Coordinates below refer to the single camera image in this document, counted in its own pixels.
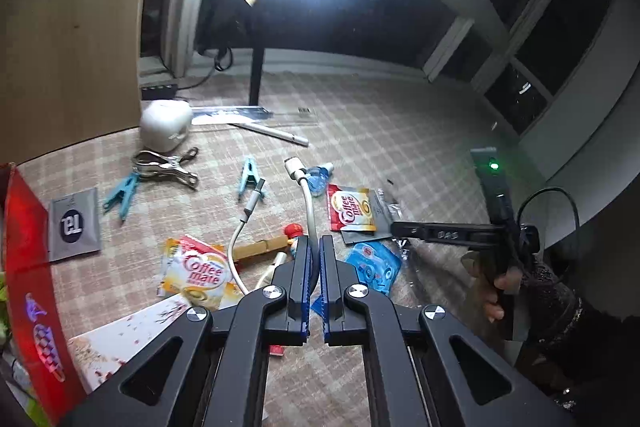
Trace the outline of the person's right hand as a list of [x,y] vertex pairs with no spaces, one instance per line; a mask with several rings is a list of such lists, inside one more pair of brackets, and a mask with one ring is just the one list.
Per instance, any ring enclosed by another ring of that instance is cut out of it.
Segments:
[[520,290],[523,272],[517,267],[512,267],[491,282],[480,264],[479,254],[467,253],[461,258],[461,263],[473,279],[471,289],[473,303],[482,309],[490,323],[503,320],[506,309],[498,303],[499,293],[502,291],[506,295],[516,295]]

